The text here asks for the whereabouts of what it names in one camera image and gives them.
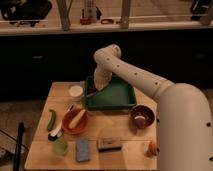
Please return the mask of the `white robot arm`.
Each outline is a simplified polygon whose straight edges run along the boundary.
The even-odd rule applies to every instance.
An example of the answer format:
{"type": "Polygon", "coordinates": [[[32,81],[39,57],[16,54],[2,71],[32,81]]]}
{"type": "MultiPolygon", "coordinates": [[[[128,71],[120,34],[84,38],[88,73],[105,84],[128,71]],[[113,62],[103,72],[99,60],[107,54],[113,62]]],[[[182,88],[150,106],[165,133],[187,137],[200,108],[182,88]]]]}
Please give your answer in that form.
{"type": "Polygon", "coordinates": [[[213,171],[213,115],[200,89],[122,61],[115,44],[97,50],[94,60],[97,89],[117,75],[157,103],[157,171],[213,171]]]}

